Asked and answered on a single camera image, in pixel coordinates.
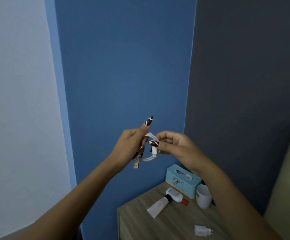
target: wooden nightstand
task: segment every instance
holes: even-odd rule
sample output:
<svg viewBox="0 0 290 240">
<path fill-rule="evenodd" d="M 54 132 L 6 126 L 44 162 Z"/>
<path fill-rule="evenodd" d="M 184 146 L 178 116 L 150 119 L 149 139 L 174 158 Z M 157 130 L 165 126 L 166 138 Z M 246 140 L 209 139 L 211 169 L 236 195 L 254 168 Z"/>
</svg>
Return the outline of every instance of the wooden nightstand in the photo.
<svg viewBox="0 0 290 240">
<path fill-rule="evenodd" d="M 203 210 L 197 205 L 196 199 L 186 197 L 189 200 L 187 206 L 172 201 L 153 219 L 147 209 L 161 199 L 169 187 L 163 182 L 117 209 L 119 239 L 230 239 L 216 207 L 211 205 Z M 195 225 L 211 228 L 214 234 L 198 237 L 194 233 Z"/>
</svg>

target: black bottle cap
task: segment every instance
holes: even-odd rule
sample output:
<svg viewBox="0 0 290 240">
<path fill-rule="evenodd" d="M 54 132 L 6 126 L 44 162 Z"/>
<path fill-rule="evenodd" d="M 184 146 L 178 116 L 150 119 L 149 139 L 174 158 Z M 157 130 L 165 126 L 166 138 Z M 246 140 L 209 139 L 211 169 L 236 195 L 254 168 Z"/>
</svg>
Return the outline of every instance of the black bottle cap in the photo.
<svg viewBox="0 0 290 240">
<path fill-rule="evenodd" d="M 167 195 L 165 195 L 164 197 L 168 199 L 168 203 L 172 201 L 172 198 L 171 198 L 170 195 L 167 194 Z"/>
</svg>

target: light blue tissue box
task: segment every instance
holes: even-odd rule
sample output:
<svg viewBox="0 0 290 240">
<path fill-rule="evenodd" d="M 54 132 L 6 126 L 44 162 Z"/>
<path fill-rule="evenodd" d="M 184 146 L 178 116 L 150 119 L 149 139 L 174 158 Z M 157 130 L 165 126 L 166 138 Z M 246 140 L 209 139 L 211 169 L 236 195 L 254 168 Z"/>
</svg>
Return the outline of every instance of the light blue tissue box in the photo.
<svg viewBox="0 0 290 240">
<path fill-rule="evenodd" d="M 168 184 L 191 199 L 195 199 L 196 187 L 202 181 L 200 177 L 176 164 L 171 165 L 167 169 L 165 180 Z"/>
</svg>

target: left hand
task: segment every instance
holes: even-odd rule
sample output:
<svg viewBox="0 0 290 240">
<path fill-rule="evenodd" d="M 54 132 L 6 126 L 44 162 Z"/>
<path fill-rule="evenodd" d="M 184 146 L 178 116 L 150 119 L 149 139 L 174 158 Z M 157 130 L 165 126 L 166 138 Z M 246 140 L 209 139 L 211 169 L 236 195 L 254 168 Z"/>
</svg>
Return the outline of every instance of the left hand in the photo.
<svg viewBox="0 0 290 240">
<path fill-rule="evenodd" d="M 110 162 L 115 163 L 119 172 L 126 167 L 137 152 L 137 155 L 143 153 L 148 140 L 145 135 L 149 131 L 152 120 L 153 118 L 150 117 L 139 129 L 124 130 L 119 137 L 112 153 L 107 158 Z"/>
</svg>

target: right hand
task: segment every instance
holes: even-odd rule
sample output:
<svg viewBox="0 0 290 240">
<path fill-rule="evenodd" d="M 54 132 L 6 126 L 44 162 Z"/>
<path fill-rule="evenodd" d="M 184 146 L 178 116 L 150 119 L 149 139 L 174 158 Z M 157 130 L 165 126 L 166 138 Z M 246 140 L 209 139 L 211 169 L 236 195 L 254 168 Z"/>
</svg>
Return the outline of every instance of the right hand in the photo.
<svg viewBox="0 0 290 240">
<path fill-rule="evenodd" d="M 163 131 L 156 137 L 161 154 L 173 155 L 194 173 L 200 174 L 203 164 L 210 160 L 185 134 Z"/>
</svg>

